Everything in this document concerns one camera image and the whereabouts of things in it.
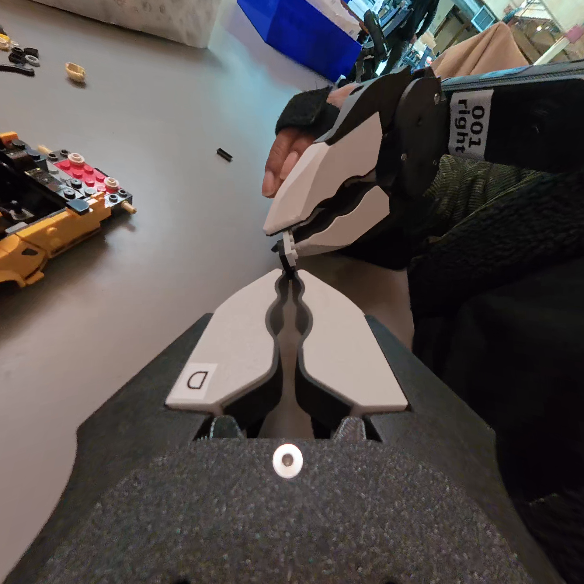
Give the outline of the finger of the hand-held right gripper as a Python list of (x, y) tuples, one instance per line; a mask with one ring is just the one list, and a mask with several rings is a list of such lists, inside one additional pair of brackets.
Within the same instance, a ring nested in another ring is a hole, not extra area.
[(348, 247), (389, 215), (389, 196), (380, 186), (374, 186), (364, 194), (354, 210), (337, 216), (324, 230), (303, 241), (295, 235), (296, 256), (320, 255)]
[(305, 221), (347, 179), (366, 176), (376, 166), (382, 137), (376, 112), (333, 145), (309, 146), (274, 197), (264, 233), (274, 235)]

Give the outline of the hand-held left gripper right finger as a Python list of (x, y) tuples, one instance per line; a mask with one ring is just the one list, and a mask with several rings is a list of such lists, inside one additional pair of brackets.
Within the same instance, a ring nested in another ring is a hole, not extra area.
[(369, 415), (408, 407), (364, 312), (310, 272), (296, 273), (307, 328), (298, 351), (296, 397), (310, 415)]

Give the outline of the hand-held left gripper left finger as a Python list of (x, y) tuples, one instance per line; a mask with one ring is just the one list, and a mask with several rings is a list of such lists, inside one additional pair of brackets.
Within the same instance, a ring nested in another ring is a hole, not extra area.
[(208, 321), (165, 405), (184, 411), (225, 411), (268, 379), (275, 368), (269, 312), (284, 276), (274, 269), (226, 299)]

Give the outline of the yellow lego car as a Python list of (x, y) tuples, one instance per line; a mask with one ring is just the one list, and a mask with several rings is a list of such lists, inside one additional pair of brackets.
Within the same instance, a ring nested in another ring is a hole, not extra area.
[(81, 154), (1, 133), (1, 287), (40, 281), (49, 260), (136, 211), (133, 195)]

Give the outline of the person's right forearm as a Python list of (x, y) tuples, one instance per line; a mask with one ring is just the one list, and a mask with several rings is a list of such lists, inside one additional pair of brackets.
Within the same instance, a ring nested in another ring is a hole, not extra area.
[(424, 236), (441, 237), (498, 196), (550, 177), (547, 172), (444, 155), (424, 193), (432, 203)]

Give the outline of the person's right hand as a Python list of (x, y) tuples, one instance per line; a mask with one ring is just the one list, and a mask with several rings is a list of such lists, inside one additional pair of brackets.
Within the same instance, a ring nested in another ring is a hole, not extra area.
[(314, 142), (315, 138), (299, 128), (284, 128), (278, 132), (265, 165), (261, 193), (274, 198), (299, 158)]

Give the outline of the tan fabric cover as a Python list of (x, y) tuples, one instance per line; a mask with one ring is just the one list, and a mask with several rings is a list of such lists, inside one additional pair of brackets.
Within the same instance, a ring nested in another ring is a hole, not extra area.
[(482, 33), (446, 49), (431, 64), (434, 75), (453, 78), (481, 75), (529, 65), (507, 24), (498, 22)]

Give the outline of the black office chair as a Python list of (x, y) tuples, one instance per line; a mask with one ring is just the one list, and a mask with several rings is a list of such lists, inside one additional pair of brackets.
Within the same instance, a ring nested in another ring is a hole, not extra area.
[(362, 81), (389, 74), (401, 58), (404, 42), (396, 19), (390, 20), (389, 32), (385, 33), (378, 16), (370, 10), (365, 12), (363, 22), (369, 32), (369, 41), (363, 45)]

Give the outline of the blue storage bin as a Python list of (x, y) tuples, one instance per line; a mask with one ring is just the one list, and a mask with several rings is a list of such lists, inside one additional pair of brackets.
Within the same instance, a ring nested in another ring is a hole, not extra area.
[(266, 44), (322, 77), (348, 77), (361, 45), (308, 1), (237, 1)]

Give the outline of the white numbered paper bag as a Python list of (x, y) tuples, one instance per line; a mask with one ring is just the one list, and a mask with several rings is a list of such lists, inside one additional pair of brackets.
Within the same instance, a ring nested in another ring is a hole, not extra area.
[(222, 1), (38, 1), (103, 23), (207, 48)]

